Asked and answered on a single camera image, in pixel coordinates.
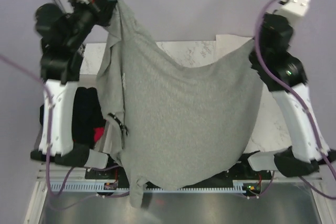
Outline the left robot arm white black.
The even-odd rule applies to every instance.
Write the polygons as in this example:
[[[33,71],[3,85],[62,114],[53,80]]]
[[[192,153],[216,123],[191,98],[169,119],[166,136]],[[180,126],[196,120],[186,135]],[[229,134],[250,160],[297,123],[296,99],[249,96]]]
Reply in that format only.
[[[85,47],[83,42],[95,25],[108,27],[118,0],[69,0],[72,13],[47,3],[35,12],[41,35],[40,77],[44,84],[44,122],[39,147],[31,159],[68,167],[96,169],[111,178],[115,165],[109,154],[75,142],[72,114]]]

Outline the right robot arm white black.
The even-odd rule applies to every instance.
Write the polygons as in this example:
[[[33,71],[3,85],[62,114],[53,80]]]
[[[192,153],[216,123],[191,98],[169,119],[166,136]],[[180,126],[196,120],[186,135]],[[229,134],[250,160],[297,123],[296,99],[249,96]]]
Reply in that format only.
[[[240,166],[248,179],[261,170],[276,170],[285,177],[308,176],[335,161],[335,150],[327,145],[316,122],[303,64],[287,51],[293,32],[288,19],[277,14],[265,13],[256,24],[251,67],[277,102],[291,145],[251,154]]]

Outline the clear plastic bin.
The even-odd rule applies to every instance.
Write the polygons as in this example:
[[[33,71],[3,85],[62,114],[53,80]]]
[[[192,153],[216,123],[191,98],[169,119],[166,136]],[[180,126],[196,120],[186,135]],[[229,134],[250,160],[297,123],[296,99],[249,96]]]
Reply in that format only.
[[[34,152],[40,152],[41,155],[46,155],[50,152],[50,156],[65,156],[76,149],[88,150],[89,147],[75,143],[73,141],[71,124],[72,118],[62,119],[56,117],[55,119],[49,120],[48,117],[39,120],[41,130],[39,137],[35,146],[33,148]],[[110,142],[107,140],[108,136],[108,123],[104,128],[104,134],[102,138],[95,144],[92,150],[107,152]]]

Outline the grey t shirt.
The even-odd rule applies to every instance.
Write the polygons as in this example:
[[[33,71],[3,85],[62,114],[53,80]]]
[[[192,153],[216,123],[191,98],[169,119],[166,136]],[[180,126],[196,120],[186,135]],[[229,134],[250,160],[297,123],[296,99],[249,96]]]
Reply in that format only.
[[[262,81],[253,40],[202,67],[179,65],[117,0],[97,73],[110,154],[126,172],[130,204],[147,183],[177,190],[230,169],[255,127]]]

